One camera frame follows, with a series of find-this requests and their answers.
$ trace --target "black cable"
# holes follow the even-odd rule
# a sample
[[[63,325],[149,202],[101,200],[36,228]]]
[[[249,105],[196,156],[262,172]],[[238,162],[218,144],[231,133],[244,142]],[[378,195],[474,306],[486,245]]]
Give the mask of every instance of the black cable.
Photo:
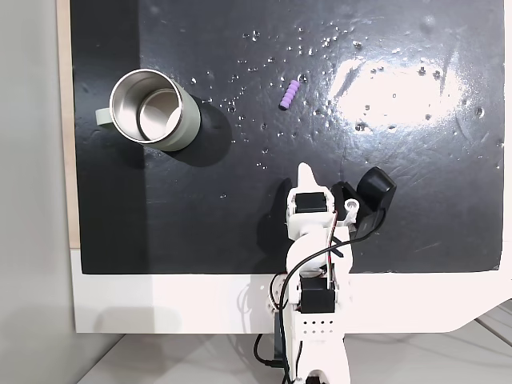
[[[348,246],[349,244],[355,244],[356,242],[362,242],[366,239],[368,239],[372,234],[377,232],[382,224],[384,224],[384,221],[386,220],[386,210],[382,210],[382,219],[380,223],[373,228],[370,232],[365,234],[364,236],[360,238],[353,238],[352,240],[347,240],[346,242],[340,242],[338,244],[334,244],[333,246],[328,246],[327,248],[320,250],[319,252],[316,252],[312,254],[311,256],[308,256],[307,258],[304,258],[301,260],[286,276],[284,283],[282,284],[281,289],[281,295],[279,296],[279,331],[281,333],[281,342],[282,342],[282,365],[285,370],[285,377],[288,381],[288,384],[293,384],[290,378],[290,366],[288,365],[288,358],[286,357],[286,336],[285,336],[285,326],[284,321],[282,318],[282,310],[283,310],[283,303],[285,301],[285,294],[286,294],[286,288],[288,287],[288,283],[290,282],[291,277],[294,275],[295,272],[299,270],[301,266],[306,264],[308,261],[313,260],[314,258],[320,256],[321,254],[324,254],[325,252],[329,252],[331,250],[335,250],[342,246]]]
[[[490,326],[488,326],[487,324],[485,324],[482,320],[480,320],[479,318],[476,318],[474,320],[477,324],[480,324],[480,326],[483,326],[486,330],[488,330],[489,332],[491,332],[494,336],[496,336],[497,338],[499,338],[502,342],[504,342],[505,344],[507,344],[508,346],[512,346],[512,342],[510,340],[508,340],[505,336],[503,336],[502,334],[500,334],[499,332],[497,332],[496,330],[492,329]]]
[[[297,352],[297,361],[295,362],[295,374],[298,372],[298,361],[301,359],[302,354],[302,340],[300,344],[298,345],[298,352]]]
[[[265,360],[264,358],[260,357],[258,353],[258,346],[259,342],[262,340],[263,334],[259,334],[256,337],[256,341],[254,342],[254,357],[256,360],[258,360],[261,364],[265,364],[266,366],[269,366],[271,368],[282,368],[282,361],[281,360]]]

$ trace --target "mug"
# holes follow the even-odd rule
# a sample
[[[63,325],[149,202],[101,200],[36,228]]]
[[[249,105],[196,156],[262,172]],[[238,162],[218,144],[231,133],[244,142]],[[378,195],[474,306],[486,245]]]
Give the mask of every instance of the mug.
[[[114,124],[132,142],[174,151],[195,139],[201,115],[175,81],[156,70],[134,70],[112,89],[109,108],[96,111],[96,123]]]

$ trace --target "purple toy piece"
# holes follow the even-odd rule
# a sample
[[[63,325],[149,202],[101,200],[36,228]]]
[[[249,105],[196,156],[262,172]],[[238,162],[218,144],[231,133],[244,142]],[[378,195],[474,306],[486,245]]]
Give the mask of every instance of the purple toy piece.
[[[291,101],[294,99],[298,88],[300,87],[300,83],[297,80],[292,80],[288,85],[288,89],[286,89],[285,95],[282,97],[279,105],[285,110],[290,108]]]

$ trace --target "black mat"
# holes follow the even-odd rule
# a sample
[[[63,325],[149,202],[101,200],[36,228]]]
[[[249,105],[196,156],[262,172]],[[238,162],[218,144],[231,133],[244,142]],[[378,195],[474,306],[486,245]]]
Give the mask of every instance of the black mat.
[[[325,186],[372,166],[398,184],[353,272],[498,268],[502,2],[72,0],[71,13],[84,273],[283,270],[300,162]],[[180,153],[95,125],[139,67],[198,98],[202,129]]]

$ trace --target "wire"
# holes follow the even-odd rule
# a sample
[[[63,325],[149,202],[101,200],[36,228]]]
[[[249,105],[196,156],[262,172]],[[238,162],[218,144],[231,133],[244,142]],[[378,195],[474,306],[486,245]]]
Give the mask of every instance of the wire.
[[[275,302],[275,299],[274,299],[274,282],[275,282],[275,278],[277,276],[282,276],[284,274],[286,274],[286,272],[279,272],[279,273],[275,274],[272,277],[272,280],[270,280],[270,284],[269,284],[269,299],[270,299],[270,304],[272,304],[272,307],[274,308],[274,310],[279,310],[278,304]]]
[[[325,252],[330,252],[331,250],[335,250],[336,248],[342,247],[342,246],[348,246],[349,244],[355,244],[356,242],[362,242],[366,239],[368,239],[372,234],[377,232],[382,224],[384,224],[384,221],[386,220],[386,210],[382,210],[382,219],[379,224],[376,225],[375,228],[373,228],[370,232],[365,234],[364,236],[360,238],[353,238],[352,240],[347,240],[346,242],[340,242],[338,244],[334,244],[333,246],[328,246],[327,248],[320,250],[319,252],[316,252],[312,254],[311,256],[308,256],[307,258],[304,258],[301,260],[286,276],[284,283],[282,284],[281,288],[281,295],[279,296],[279,332],[281,333],[281,342],[282,342],[282,365],[285,370],[285,377],[288,381],[288,384],[292,384],[291,378],[290,378],[290,366],[288,365],[288,358],[286,357],[286,336],[285,336],[285,326],[283,321],[283,303],[285,301],[285,294],[286,294],[286,288],[288,287],[288,283],[290,282],[291,277],[294,275],[295,272],[299,270],[301,266],[306,264],[308,261],[313,260],[314,258],[320,256],[321,254],[324,254]]]
[[[295,374],[298,372],[298,361],[301,359],[302,354],[302,340],[300,344],[298,345],[298,352],[297,352],[297,361],[295,362]]]
[[[507,344],[508,346],[511,346],[512,347],[512,342],[510,340],[508,340],[505,336],[503,336],[502,334],[500,334],[499,332],[497,332],[496,330],[493,330],[490,326],[488,326],[487,324],[485,324],[482,320],[480,320],[479,318],[476,318],[475,319],[475,322],[477,324],[480,324],[481,326],[483,326],[486,330],[488,330],[489,332],[491,332],[494,336],[496,336],[497,338],[499,338],[502,342],[504,342],[505,344]]]
[[[330,246],[330,244],[333,242],[334,231],[336,230],[337,223],[338,223],[338,212],[335,210],[334,217],[333,217],[333,225],[330,230],[329,238],[327,240],[327,246]],[[334,280],[334,277],[333,277],[333,264],[332,264],[332,260],[330,257],[330,251],[329,251],[329,253],[327,254],[327,289],[328,290],[330,289],[331,280]]]
[[[262,340],[263,334],[259,334],[256,337],[256,341],[254,342],[254,357],[256,360],[258,360],[261,364],[265,364],[266,366],[269,366],[271,368],[282,368],[282,361],[281,360],[265,360],[264,358],[260,357],[258,353],[258,346],[259,342]]]

